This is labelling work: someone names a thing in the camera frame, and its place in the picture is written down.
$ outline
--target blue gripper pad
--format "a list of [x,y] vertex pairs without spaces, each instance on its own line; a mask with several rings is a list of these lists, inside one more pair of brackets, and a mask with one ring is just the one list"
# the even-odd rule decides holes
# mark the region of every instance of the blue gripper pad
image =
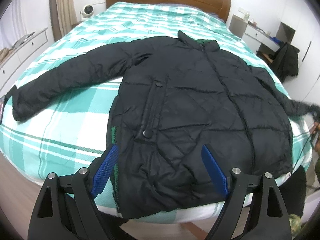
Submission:
[[107,181],[112,173],[113,167],[116,165],[118,155],[118,146],[114,144],[93,177],[91,190],[91,195],[93,198],[96,198],[97,195],[102,193],[102,191],[104,190]]
[[202,146],[201,157],[215,189],[226,199],[229,195],[228,178],[217,161],[213,158],[207,145]]

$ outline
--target teal plaid bedsheet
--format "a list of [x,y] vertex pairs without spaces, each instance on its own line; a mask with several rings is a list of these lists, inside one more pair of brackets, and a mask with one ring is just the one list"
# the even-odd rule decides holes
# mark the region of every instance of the teal plaid bedsheet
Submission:
[[[256,57],[244,41],[234,36],[224,23],[195,8],[166,7],[118,2],[107,11],[74,28],[40,55],[15,83],[18,87],[37,78],[62,62],[104,44],[132,41],[152,36],[177,37],[178,30],[194,39],[216,40],[248,64],[268,70],[276,87],[287,92],[267,65]],[[12,101],[4,109],[0,126],[0,150],[6,158],[31,181],[42,184],[50,172],[59,176],[73,174],[87,167],[106,148],[108,113],[118,93],[121,78],[92,87],[72,89],[59,96],[45,110],[26,122],[12,117]],[[307,143],[308,127],[302,117],[290,120],[293,130],[293,162],[307,168],[311,147]],[[289,174],[277,179],[282,184]],[[96,198],[100,210],[118,215],[108,181]],[[251,201],[247,196],[245,205]],[[160,212],[141,221],[174,223],[215,217],[223,203]]]

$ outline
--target curtain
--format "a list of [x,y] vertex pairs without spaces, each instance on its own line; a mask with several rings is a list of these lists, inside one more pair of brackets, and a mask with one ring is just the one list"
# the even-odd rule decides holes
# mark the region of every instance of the curtain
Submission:
[[57,0],[49,0],[49,8],[53,39],[56,42],[62,38],[58,19]]
[[56,0],[58,21],[61,35],[71,31],[71,26],[77,22],[73,0]]
[[23,35],[27,34],[22,19],[21,0],[12,0],[0,19],[0,49],[11,48]]

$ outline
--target snap button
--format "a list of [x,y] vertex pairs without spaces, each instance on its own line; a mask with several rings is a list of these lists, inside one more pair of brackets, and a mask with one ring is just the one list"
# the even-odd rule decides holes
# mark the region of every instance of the snap button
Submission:
[[142,134],[145,138],[151,138],[153,136],[153,131],[144,130]]

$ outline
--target bottle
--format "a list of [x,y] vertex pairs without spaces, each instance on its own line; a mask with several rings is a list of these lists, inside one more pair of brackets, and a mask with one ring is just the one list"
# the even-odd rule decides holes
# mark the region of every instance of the bottle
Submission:
[[249,21],[249,17],[250,17],[250,12],[248,11],[244,16],[244,20]]

